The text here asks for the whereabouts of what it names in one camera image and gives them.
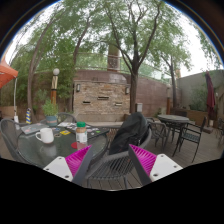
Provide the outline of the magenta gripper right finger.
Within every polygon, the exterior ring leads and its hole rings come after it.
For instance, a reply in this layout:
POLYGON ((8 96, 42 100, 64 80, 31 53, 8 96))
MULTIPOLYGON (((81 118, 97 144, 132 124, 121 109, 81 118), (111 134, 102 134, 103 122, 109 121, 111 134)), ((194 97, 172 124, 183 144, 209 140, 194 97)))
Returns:
POLYGON ((182 169, 165 154, 155 155, 135 145, 129 145, 128 153, 143 186, 182 169))

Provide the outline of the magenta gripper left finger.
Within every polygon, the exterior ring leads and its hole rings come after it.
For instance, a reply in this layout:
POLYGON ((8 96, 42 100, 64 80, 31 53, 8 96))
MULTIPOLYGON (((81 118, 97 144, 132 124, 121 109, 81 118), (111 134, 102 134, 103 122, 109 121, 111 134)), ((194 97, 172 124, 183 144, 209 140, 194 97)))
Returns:
POLYGON ((92 160, 92 146, 86 146, 67 157, 58 156, 44 170, 81 186, 92 160))

